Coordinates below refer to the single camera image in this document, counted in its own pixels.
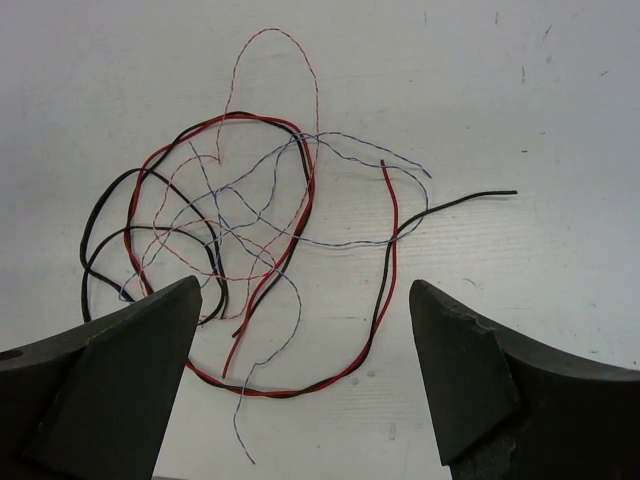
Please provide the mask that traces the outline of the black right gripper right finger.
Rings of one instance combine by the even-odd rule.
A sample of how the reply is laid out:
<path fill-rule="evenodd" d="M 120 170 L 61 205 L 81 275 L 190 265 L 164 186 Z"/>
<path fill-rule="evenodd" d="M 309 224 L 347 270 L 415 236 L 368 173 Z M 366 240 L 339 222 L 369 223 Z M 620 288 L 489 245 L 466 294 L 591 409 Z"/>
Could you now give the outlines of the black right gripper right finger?
<path fill-rule="evenodd" d="M 635 479 L 639 374 L 534 340 L 415 281 L 409 306 L 455 479 Z"/>

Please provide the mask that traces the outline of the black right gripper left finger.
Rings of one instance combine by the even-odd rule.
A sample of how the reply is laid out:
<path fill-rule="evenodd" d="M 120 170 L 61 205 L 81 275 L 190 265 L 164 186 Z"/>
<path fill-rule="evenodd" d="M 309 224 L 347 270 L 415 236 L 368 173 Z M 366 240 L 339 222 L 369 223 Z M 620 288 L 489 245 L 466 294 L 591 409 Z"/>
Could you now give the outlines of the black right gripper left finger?
<path fill-rule="evenodd" d="M 2 478 L 151 478 L 201 304 L 188 276 L 2 352 Z"/>

